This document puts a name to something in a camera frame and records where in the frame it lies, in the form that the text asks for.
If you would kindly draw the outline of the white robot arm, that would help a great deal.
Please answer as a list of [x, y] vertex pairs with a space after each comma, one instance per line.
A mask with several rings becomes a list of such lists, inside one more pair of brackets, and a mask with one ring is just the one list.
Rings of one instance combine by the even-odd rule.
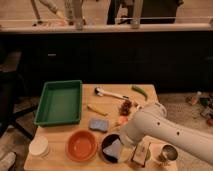
[[137, 146], [146, 136], [168, 142], [189, 154], [213, 165], [213, 135], [190, 129], [167, 118], [165, 107], [158, 102], [137, 110], [119, 130], [122, 144]]

